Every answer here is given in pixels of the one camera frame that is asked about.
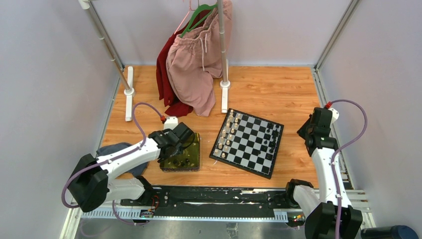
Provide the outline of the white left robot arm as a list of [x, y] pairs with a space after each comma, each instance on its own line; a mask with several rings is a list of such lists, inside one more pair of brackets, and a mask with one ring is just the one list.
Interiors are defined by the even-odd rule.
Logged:
[[105, 202], [131, 199], [146, 206], [152, 201], [152, 192], [147, 189], [148, 182], [143, 177], [121, 179], [120, 175], [129, 170], [153, 161], [159, 162], [182, 154], [195, 133], [183, 122], [173, 129], [158, 130], [145, 136], [137, 144], [118, 152], [94, 158], [86, 154], [77, 166], [62, 190], [62, 203], [68, 208], [65, 199], [70, 192], [75, 201], [75, 208], [83, 212], [97, 209]]

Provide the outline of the black and white chessboard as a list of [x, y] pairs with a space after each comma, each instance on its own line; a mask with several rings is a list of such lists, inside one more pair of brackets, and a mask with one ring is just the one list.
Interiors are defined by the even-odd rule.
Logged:
[[[229, 117], [230, 110], [234, 110], [233, 118]], [[233, 128], [233, 124], [235, 123], [234, 118], [237, 114], [240, 116], [239, 121], [237, 122], [238, 128], [234, 128], [235, 133], [231, 134], [230, 130]], [[225, 122], [227, 120], [230, 120], [230, 128], [225, 127]], [[265, 134], [266, 129], [268, 129], [268, 123], [272, 123], [273, 128], [270, 129], [270, 134]], [[275, 128], [276, 124], [281, 126], [279, 130]], [[226, 137], [222, 138], [221, 133], [224, 129], [226, 130]], [[266, 179], [271, 179], [281, 144], [283, 129], [284, 125], [280, 123], [235, 109], [229, 109], [218, 132], [215, 143], [211, 148], [209, 157]], [[274, 138], [272, 136], [274, 130], [277, 130], [279, 135], [276, 144], [271, 146], [269, 143], [271, 139]], [[227, 140], [230, 140], [229, 146], [225, 145]], [[264, 145], [263, 140], [267, 140], [268, 144]], [[218, 149], [219, 143], [223, 144], [222, 149]], [[270, 147], [274, 147], [273, 153], [269, 152]], [[218, 155], [214, 155], [215, 149], [219, 150]], [[260, 150], [260, 154], [258, 156], [253, 155], [253, 149]], [[226, 153], [226, 158], [221, 158], [223, 152]]]

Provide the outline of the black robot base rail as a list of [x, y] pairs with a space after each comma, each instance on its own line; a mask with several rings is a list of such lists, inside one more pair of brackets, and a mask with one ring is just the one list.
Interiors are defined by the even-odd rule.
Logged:
[[84, 210], [79, 226], [93, 219], [117, 219], [130, 225], [152, 220], [282, 222], [290, 227], [318, 225], [293, 201], [293, 188], [149, 187], [139, 199], [107, 202]]

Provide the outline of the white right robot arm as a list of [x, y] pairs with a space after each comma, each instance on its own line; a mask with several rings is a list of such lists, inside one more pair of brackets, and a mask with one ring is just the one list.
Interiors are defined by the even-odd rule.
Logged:
[[316, 168], [319, 192], [310, 182], [292, 179], [286, 186], [284, 201], [291, 208], [302, 209], [307, 239], [353, 239], [363, 222], [361, 211], [353, 208], [346, 193], [339, 167], [339, 146], [330, 136], [331, 125], [338, 118], [339, 113], [333, 108], [314, 108], [297, 131]]

